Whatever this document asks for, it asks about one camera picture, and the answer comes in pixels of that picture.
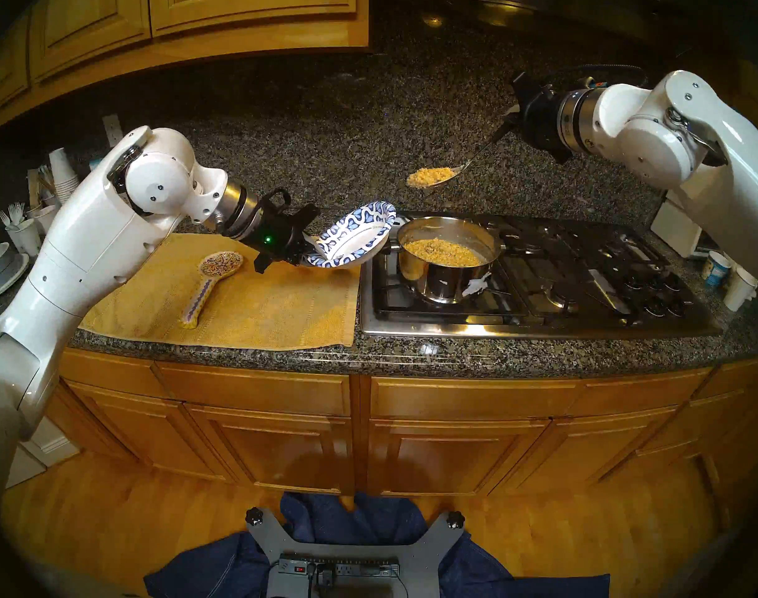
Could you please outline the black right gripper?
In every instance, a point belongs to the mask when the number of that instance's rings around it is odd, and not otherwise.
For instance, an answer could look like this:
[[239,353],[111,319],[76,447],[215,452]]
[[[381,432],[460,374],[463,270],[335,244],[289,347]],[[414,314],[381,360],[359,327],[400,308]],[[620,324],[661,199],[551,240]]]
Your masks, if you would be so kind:
[[570,148],[560,135],[561,108],[565,93],[557,93],[549,84],[542,84],[527,73],[512,80],[517,103],[506,111],[508,126],[518,128],[524,142],[550,154],[557,164],[571,159]]

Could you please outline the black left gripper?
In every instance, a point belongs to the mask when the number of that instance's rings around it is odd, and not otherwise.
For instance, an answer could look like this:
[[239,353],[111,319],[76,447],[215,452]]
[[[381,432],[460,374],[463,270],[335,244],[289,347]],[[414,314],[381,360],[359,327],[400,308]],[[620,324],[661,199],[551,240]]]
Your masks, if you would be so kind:
[[306,231],[320,213],[321,208],[313,203],[296,209],[290,199],[244,199],[231,218],[231,239],[257,251],[257,273],[264,273],[275,262],[322,267],[322,256],[314,252],[311,242],[329,238]]

